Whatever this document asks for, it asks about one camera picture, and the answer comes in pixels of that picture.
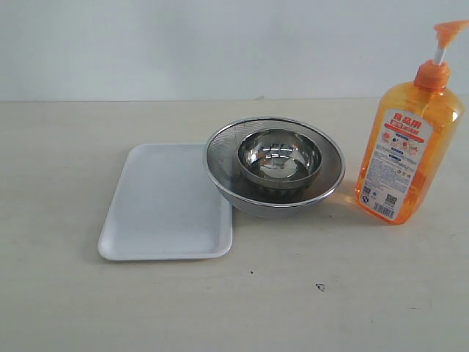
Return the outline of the white rectangular plastic tray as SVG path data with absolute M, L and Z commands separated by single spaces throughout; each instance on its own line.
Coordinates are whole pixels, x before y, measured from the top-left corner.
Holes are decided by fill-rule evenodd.
M 203 144 L 140 144 L 119 177 L 97 250 L 110 261 L 198 260 L 232 247 L 232 206 L 207 176 Z

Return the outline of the small stainless steel bowl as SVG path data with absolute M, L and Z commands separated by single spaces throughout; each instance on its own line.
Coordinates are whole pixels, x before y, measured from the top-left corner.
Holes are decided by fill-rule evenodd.
M 298 193 L 322 168 L 322 151 L 309 137 L 283 128 L 254 131 L 237 147 L 243 177 L 263 192 Z

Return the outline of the orange pump soap bottle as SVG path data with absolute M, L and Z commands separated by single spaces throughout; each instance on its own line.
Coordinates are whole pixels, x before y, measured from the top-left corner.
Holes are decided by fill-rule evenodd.
M 434 57 L 419 66 L 412 81 L 390 88 L 380 99 L 355 199 L 390 224 L 404 224 L 418 210 L 465 112 L 447 87 L 451 70 L 444 56 L 467 27 L 467 20 L 435 25 Z

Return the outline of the large steel mesh strainer bowl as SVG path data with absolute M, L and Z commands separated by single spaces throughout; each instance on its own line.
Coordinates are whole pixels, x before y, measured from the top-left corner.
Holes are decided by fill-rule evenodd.
M 249 181 L 237 161 L 237 147 L 254 131 L 283 128 L 301 133 L 322 151 L 322 168 L 314 182 L 298 193 L 263 192 Z M 221 195 L 234 207 L 252 216 L 279 219 L 311 209 L 329 197 L 345 175 L 345 160 L 337 143 L 322 131 L 283 117 L 250 117 L 222 127 L 206 143 L 204 168 Z

